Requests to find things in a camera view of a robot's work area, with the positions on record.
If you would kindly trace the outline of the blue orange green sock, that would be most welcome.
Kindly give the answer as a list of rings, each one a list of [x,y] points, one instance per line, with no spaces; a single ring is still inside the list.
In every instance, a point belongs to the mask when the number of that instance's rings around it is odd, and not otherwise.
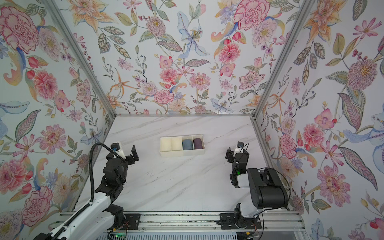
[[[189,151],[194,149],[194,143],[191,139],[184,139],[182,141],[182,146],[184,151]]]

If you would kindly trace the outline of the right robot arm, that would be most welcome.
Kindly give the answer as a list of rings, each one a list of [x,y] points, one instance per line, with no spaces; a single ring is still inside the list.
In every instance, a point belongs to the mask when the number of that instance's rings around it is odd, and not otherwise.
[[[238,203],[234,209],[238,219],[252,219],[268,210],[285,208],[290,200],[279,172],[271,168],[248,168],[249,157],[242,142],[234,151],[228,148],[225,156],[232,165],[229,175],[232,186],[250,192],[250,198]]]

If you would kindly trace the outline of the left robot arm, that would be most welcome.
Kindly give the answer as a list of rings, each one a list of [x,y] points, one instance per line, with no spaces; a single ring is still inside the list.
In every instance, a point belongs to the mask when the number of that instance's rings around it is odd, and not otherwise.
[[[95,149],[101,146],[109,154],[103,168],[103,177],[98,187],[95,185],[93,158]],[[129,225],[130,220],[124,208],[115,205],[127,181],[130,165],[139,161],[136,146],[132,146],[131,154],[126,155],[119,143],[110,147],[103,143],[95,143],[89,153],[89,173],[91,196],[89,201],[76,211],[69,219],[50,233],[40,233],[36,240],[95,240],[104,231],[111,233]]]

